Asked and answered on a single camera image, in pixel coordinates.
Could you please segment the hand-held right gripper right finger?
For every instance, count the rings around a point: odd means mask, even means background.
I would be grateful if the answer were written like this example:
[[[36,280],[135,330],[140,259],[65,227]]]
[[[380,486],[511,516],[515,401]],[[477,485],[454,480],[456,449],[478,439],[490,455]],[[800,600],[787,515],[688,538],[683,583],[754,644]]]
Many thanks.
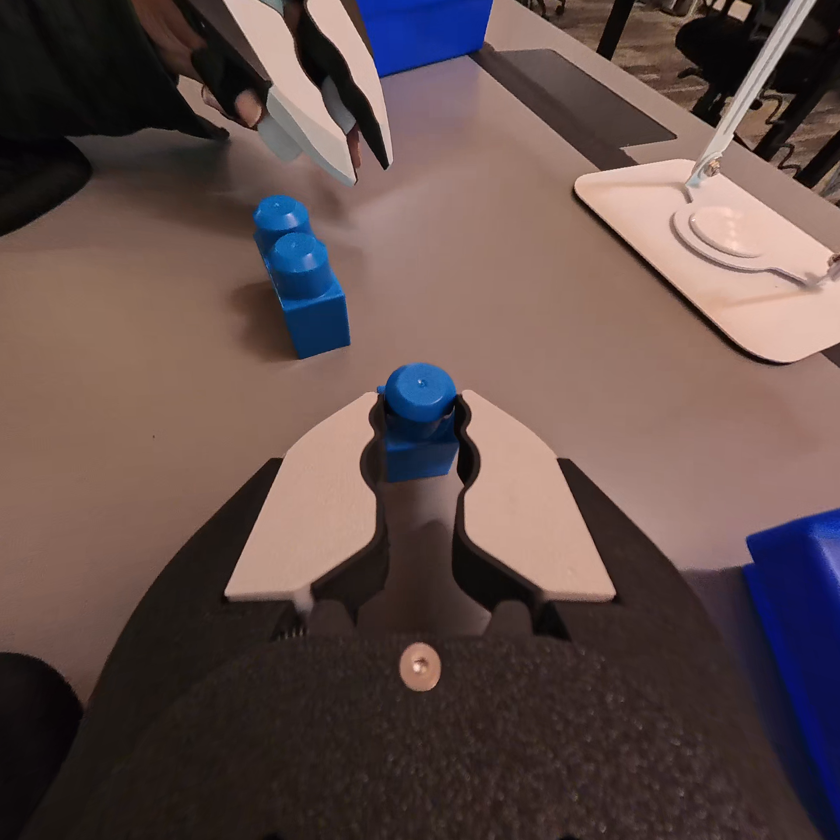
[[[616,588],[560,462],[540,436],[485,397],[455,404],[459,442],[452,570],[492,612],[520,602],[608,603]]]

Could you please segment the white document stand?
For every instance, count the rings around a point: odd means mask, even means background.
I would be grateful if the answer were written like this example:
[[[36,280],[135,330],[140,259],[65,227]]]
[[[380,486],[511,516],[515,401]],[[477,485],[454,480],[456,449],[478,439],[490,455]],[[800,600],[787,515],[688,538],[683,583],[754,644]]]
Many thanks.
[[[788,364],[839,343],[838,256],[721,171],[814,1],[789,2],[694,164],[582,175],[574,192],[732,342]]]

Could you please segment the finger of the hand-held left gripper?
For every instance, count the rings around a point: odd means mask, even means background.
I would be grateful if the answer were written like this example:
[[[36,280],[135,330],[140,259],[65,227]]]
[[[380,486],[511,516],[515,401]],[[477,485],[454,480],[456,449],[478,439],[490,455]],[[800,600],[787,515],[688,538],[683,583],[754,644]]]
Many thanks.
[[[269,74],[269,114],[306,155],[347,186],[357,183],[346,133],[327,110],[320,88],[301,66],[281,13],[260,1],[225,1]]]
[[[382,84],[355,2],[298,3],[294,40],[298,59],[313,82],[328,126],[346,142],[346,152],[325,154],[339,172],[355,172],[358,145],[367,144],[383,170],[393,163],[392,136]]]

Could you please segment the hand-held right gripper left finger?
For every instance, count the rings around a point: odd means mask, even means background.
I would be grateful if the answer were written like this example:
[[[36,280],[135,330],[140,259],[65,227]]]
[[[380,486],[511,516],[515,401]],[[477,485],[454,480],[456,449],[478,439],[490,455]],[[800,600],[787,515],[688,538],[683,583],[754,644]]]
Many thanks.
[[[382,402],[366,392],[281,459],[227,585],[230,602],[338,602],[358,617],[389,571],[379,477]]]

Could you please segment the blue single-stud block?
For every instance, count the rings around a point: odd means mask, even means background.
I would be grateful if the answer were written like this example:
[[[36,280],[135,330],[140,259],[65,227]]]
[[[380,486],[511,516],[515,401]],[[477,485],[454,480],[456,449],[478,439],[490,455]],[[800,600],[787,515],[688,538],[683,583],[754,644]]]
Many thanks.
[[[449,374],[433,364],[405,364],[378,393],[384,400],[388,482],[446,476],[459,451],[457,391]]]

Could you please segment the blue plastic bin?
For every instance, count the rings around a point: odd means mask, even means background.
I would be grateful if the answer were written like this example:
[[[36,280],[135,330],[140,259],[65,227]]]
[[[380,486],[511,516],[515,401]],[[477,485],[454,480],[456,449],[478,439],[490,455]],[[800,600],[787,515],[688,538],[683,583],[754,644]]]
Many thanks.
[[[801,734],[827,834],[839,819],[839,510],[749,535],[742,569]]]
[[[484,44],[491,1],[359,1],[380,77],[467,56]]]

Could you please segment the black office chair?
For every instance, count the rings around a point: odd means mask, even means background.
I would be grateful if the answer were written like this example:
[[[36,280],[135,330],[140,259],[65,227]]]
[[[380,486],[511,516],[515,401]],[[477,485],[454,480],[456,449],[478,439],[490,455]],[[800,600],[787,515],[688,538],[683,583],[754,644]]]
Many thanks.
[[[698,77],[707,84],[691,110],[694,115],[710,126],[718,125],[727,100],[741,86],[777,19],[764,12],[740,21],[715,12],[679,29],[675,46],[691,67],[677,78]]]

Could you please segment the person's left hand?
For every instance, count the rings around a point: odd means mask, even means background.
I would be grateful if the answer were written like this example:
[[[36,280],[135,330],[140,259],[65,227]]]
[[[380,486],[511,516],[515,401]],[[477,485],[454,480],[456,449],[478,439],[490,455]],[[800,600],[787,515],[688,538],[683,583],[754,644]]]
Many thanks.
[[[256,90],[246,88],[249,77],[232,58],[215,51],[173,1],[132,1],[133,11],[164,67],[178,77],[202,84],[206,105],[229,119],[256,130],[265,116],[265,105]]]

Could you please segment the blue two-stud block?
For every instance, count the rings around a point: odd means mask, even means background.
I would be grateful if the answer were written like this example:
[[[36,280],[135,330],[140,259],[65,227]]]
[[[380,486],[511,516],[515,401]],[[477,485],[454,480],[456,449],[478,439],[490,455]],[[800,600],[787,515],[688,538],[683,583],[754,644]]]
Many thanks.
[[[254,239],[300,359],[350,345],[344,291],[326,245],[312,232],[307,208],[285,195],[263,198]]]

